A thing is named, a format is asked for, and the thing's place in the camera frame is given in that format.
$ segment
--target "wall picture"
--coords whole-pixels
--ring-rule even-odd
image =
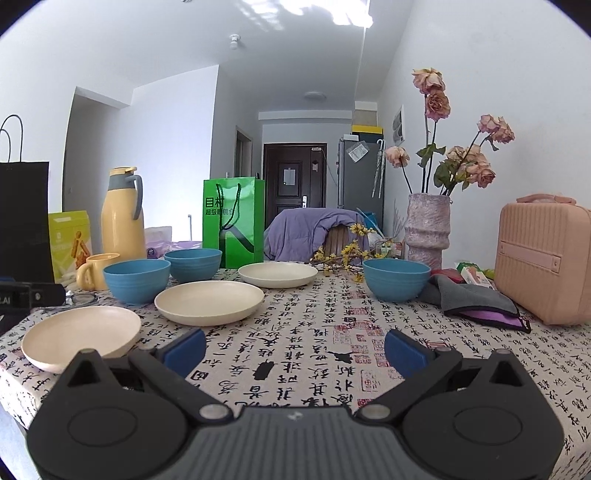
[[[392,135],[392,139],[394,140],[394,146],[397,147],[402,142],[404,142],[404,106],[400,108],[398,114],[394,117],[394,122],[392,123],[392,131],[394,134]]]

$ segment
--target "yellow box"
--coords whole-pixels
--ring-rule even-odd
[[[353,125],[351,127],[351,131],[353,133],[363,133],[363,134],[378,134],[378,135],[384,134],[384,129],[382,127],[371,127],[369,125]]]
[[[88,214],[84,210],[50,213],[49,243],[53,275],[60,283],[64,276],[72,276],[92,255]]]

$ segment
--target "pink textured vase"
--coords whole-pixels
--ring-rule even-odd
[[[441,252],[449,248],[450,199],[444,195],[413,193],[408,197],[405,241],[407,259],[434,270],[441,268]]]

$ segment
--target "gray cloth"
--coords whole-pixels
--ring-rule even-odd
[[[433,275],[418,298],[441,307],[446,315],[467,310],[488,310],[511,317],[519,316],[513,300],[502,293],[480,285],[458,284],[445,275]]]
[[[265,256],[277,262],[308,262],[337,225],[361,223],[357,212],[336,208],[296,208],[283,210],[265,230]],[[356,238],[352,233],[349,240]],[[359,241],[361,250],[369,249],[366,236]]]

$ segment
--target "tablecloth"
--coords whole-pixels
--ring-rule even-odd
[[[223,270],[218,279],[238,280]],[[109,292],[99,304],[120,305]],[[139,348],[166,344],[188,327],[154,305],[130,307],[142,319]],[[28,427],[57,376],[31,365],[22,337],[51,315],[40,309],[0,338],[0,403]],[[532,332],[484,327],[415,302],[383,303],[345,273],[289,290],[265,290],[261,308],[231,325],[204,328],[207,353],[187,377],[238,412],[245,405],[322,406],[353,410],[402,381],[384,356],[396,327],[429,347],[449,345],[466,357],[511,349],[558,415],[565,432],[554,480],[583,478],[591,468],[591,326],[548,327],[530,317]]]

